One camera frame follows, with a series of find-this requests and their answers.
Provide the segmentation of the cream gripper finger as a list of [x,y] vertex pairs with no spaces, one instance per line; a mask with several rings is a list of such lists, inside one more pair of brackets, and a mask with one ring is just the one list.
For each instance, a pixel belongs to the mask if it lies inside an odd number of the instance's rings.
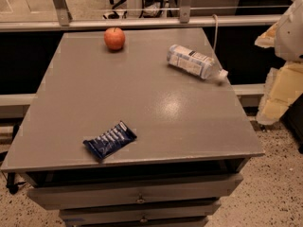
[[271,68],[264,85],[264,96],[258,105],[256,120],[272,125],[303,94],[303,62],[286,61],[279,68]]
[[275,46],[277,23],[270,26],[265,32],[259,35],[255,40],[255,45],[262,48]]

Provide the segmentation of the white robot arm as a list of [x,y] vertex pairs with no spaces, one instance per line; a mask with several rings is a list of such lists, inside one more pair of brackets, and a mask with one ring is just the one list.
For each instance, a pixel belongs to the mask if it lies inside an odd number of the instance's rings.
[[285,64],[271,68],[258,105],[256,120],[272,125],[303,94],[303,0],[295,0],[280,20],[257,37],[255,45],[272,47]]

